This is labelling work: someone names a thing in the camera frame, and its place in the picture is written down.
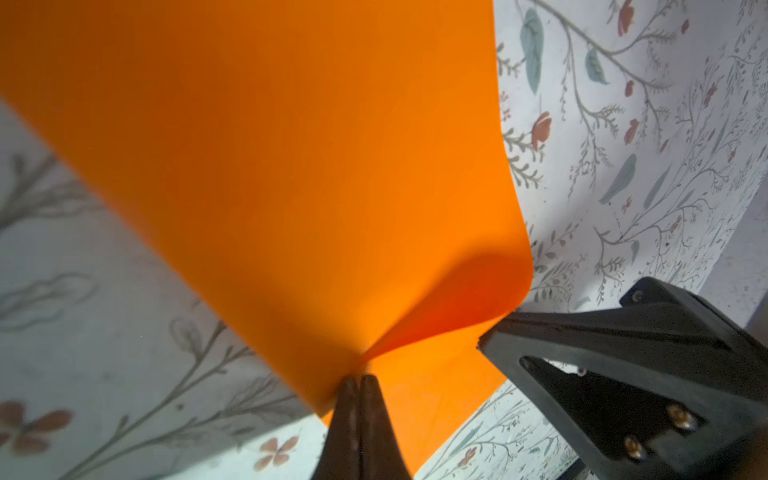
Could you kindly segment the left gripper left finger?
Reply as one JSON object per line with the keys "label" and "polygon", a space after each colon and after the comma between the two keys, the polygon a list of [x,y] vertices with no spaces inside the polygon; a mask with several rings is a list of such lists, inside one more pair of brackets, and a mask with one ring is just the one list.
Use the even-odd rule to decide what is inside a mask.
{"label": "left gripper left finger", "polygon": [[359,394],[354,377],[342,381],[312,480],[356,480],[360,477]]}

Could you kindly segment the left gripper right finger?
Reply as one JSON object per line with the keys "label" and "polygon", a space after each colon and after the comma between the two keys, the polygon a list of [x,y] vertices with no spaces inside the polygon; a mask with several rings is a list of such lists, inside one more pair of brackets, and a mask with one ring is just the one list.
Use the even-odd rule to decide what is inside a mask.
{"label": "left gripper right finger", "polygon": [[359,415],[360,478],[411,480],[379,381],[373,375],[361,377]]}

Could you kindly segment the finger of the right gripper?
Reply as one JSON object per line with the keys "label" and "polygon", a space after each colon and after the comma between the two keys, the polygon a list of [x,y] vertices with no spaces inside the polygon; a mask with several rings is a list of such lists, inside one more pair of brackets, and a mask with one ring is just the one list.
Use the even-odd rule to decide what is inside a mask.
{"label": "finger of the right gripper", "polygon": [[644,277],[616,309],[509,314],[480,352],[601,479],[763,479],[767,348]]}

